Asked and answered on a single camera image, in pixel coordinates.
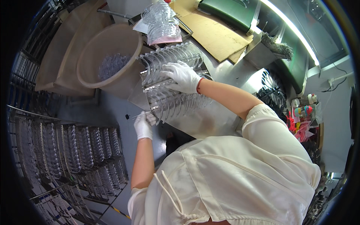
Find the stainless steel table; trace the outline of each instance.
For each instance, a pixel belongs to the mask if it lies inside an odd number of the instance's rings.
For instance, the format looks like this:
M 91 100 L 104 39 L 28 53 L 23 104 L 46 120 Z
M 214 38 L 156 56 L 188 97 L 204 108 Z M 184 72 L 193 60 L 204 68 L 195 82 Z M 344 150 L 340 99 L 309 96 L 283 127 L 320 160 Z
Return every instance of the stainless steel table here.
M 203 52 L 204 63 L 215 81 L 239 87 L 249 93 L 257 92 L 263 86 L 261 84 L 263 70 L 258 71 L 247 60 L 242 58 L 235 65 L 228 60 L 219 63 L 192 37 L 185 42 L 193 43 Z M 148 101 L 142 91 L 141 81 L 137 83 L 128 101 L 145 111 L 150 111 Z M 204 139 L 208 136 L 238 136 L 235 129 L 239 121 L 240 118 L 236 114 L 213 101 L 212 104 L 199 108 L 192 114 L 178 117 L 167 123 L 194 138 Z

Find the white blouse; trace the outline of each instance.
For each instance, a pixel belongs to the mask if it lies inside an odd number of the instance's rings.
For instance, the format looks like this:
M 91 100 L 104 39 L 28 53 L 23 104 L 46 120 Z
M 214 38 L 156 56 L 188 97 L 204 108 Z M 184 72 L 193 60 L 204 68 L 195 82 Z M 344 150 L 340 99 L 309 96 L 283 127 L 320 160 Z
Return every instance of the white blouse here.
M 166 157 L 148 188 L 132 189 L 131 224 L 301 224 L 319 167 L 265 104 L 250 110 L 242 133 L 194 140 Z

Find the green machine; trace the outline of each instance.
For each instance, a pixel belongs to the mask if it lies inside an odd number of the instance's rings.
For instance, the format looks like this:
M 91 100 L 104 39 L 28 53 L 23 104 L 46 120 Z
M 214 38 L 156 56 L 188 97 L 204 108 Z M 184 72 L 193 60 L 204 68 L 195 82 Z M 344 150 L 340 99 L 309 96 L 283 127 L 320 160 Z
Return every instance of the green machine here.
M 256 26 L 260 6 L 259 0 L 202 0 L 198 8 L 251 35 L 252 21 L 255 19 Z

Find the white paper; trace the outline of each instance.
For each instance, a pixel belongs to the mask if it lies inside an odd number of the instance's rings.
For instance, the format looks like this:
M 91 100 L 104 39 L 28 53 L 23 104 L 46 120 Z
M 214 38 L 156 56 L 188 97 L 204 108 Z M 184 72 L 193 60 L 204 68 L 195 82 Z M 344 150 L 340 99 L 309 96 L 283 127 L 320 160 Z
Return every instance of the white paper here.
M 149 25 L 144 24 L 143 19 L 139 20 L 137 24 L 132 28 L 135 31 L 139 31 L 141 33 L 148 34 L 148 27 Z

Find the gray floor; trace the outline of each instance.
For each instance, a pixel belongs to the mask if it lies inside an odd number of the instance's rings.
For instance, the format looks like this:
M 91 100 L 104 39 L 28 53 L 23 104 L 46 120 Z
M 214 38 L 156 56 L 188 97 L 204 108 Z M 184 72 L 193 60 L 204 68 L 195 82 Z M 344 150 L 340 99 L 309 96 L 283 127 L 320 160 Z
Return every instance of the gray floor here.
M 88 104 L 71 106 L 67 104 L 65 99 L 62 99 L 60 105 L 61 107 L 58 111 L 59 118 L 95 126 L 119 126 L 125 165 L 130 179 L 137 145 L 136 133 L 133 126 L 134 120 L 132 117 L 139 115 L 142 110 L 127 100 L 119 99 L 106 92 L 100 94 L 99 105 Z M 161 163 L 166 157 L 165 143 L 166 135 L 169 132 L 173 132 L 180 143 L 188 142 L 191 139 L 191 136 L 166 123 L 162 124 L 162 122 L 160 122 L 158 126 L 153 126 L 152 129 L 155 166 Z M 121 212 L 128 214 L 127 202 L 130 198 L 130 193 L 129 183 L 119 197 L 117 197 L 113 206 Z M 91 204 L 91 207 L 99 211 L 104 210 L 104 207 L 99 206 L 98 204 Z M 119 214 L 112 208 L 105 213 L 102 217 L 102 221 L 108 225 L 131 224 L 130 219 Z

